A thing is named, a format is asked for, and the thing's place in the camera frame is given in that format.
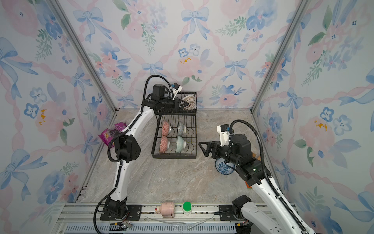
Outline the brown white lattice bowl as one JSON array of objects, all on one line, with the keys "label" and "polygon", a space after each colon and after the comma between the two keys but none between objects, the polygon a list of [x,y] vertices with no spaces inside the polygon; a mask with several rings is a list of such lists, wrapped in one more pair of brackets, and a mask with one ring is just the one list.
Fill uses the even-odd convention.
[{"label": "brown white lattice bowl", "polygon": [[186,111],[190,111],[195,109],[196,107],[196,97],[195,95],[188,95],[183,98],[183,101],[187,102],[189,105],[187,107],[184,107],[183,109]]}]

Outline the blue patterned bowl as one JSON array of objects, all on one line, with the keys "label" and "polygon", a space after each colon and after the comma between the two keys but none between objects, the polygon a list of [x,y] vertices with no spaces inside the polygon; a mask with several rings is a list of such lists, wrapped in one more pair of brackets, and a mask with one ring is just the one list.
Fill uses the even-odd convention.
[{"label": "blue patterned bowl", "polygon": [[215,161],[215,168],[222,175],[230,175],[234,172],[235,165],[230,162],[225,162],[224,159],[219,158]]}]

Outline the dark blue striped bowl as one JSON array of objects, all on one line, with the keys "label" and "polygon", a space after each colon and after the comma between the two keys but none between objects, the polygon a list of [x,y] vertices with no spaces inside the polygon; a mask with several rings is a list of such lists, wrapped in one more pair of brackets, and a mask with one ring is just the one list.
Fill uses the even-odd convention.
[{"label": "dark blue striped bowl", "polygon": [[187,132],[187,127],[181,121],[179,121],[177,125],[177,135],[182,136],[186,132]]}]

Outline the light green bowl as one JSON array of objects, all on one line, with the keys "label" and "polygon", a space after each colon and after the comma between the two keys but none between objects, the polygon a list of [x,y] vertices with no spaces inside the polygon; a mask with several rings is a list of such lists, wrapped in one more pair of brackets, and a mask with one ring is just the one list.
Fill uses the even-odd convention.
[{"label": "light green bowl", "polygon": [[186,148],[186,142],[181,136],[176,138],[176,153],[181,153]]}]

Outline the red patterned bowl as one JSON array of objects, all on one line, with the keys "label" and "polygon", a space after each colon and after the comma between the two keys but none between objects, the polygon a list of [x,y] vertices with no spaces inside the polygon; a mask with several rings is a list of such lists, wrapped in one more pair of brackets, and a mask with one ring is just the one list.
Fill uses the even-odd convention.
[{"label": "red patterned bowl", "polygon": [[170,124],[167,121],[163,121],[163,123],[162,123],[162,135],[163,136],[168,136],[170,132],[171,132]]}]

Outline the grey floral patterned bowl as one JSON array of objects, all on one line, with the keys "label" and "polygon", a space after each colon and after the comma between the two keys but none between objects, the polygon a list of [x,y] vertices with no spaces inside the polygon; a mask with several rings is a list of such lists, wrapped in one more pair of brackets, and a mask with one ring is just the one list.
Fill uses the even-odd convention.
[{"label": "grey floral patterned bowl", "polygon": [[170,146],[170,142],[166,136],[161,137],[160,147],[159,147],[159,153],[165,153]]}]

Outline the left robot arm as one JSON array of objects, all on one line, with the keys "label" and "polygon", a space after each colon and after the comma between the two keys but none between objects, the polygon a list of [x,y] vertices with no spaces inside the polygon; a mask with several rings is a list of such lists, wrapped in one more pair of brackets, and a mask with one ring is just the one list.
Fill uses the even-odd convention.
[{"label": "left robot arm", "polygon": [[171,84],[161,75],[149,76],[145,83],[139,112],[108,144],[107,156],[109,161],[117,164],[117,172],[112,190],[98,202],[94,210],[93,226],[98,234],[101,231],[96,223],[96,215],[101,205],[104,205],[102,212],[115,219],[123,220],[127,216],[126,202],[131,166],[141,153],[137,137],[161,109],[181,110],[189,105],[188,102],[177,97],[182,89],[181,85]]}]

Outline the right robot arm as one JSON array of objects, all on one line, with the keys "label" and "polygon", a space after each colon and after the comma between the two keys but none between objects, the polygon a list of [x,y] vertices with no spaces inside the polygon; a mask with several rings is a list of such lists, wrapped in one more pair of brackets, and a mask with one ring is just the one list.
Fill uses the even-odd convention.
[{"label": "right robot arm", "polygon": [[[236,134],[234,125],[242,123],[255,135],[260,159],[253,157],[251,142],[244,134]],[[247,121],[234,120],[230,125],[217,127],[218,141],[198,143],[205,157],[223,159],[233,163],[239,177],[245,181],[271,210],[273,218],[261,211],[251,199],[242,195],[232,202],[232,212],[238,220],[248,220],[265,234],[313,234],[314,230],[304,221],[281,193],[265,165],[262,139]]]}]

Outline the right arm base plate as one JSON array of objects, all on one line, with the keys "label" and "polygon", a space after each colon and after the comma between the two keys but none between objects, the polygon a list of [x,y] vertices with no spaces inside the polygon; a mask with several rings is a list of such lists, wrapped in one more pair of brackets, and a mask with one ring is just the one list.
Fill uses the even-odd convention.
[{"label": "right arm base plate", "polygon": [[219,205],[219,211],[214,212],[219,216],[221,221],[253,221],[260,211],[253,207],[252,204],[246,203],[242,206],[236,205]]}]

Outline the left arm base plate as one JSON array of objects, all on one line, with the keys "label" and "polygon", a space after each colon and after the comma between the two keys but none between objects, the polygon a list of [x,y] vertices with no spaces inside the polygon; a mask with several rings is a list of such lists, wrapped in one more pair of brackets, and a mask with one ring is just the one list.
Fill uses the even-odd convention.
[{"label": "left arm base plate", "polygon": [[105,205],[100,215],[102,221],[139,221],[141,215],[141,205],[119,205],[110,207]]}]

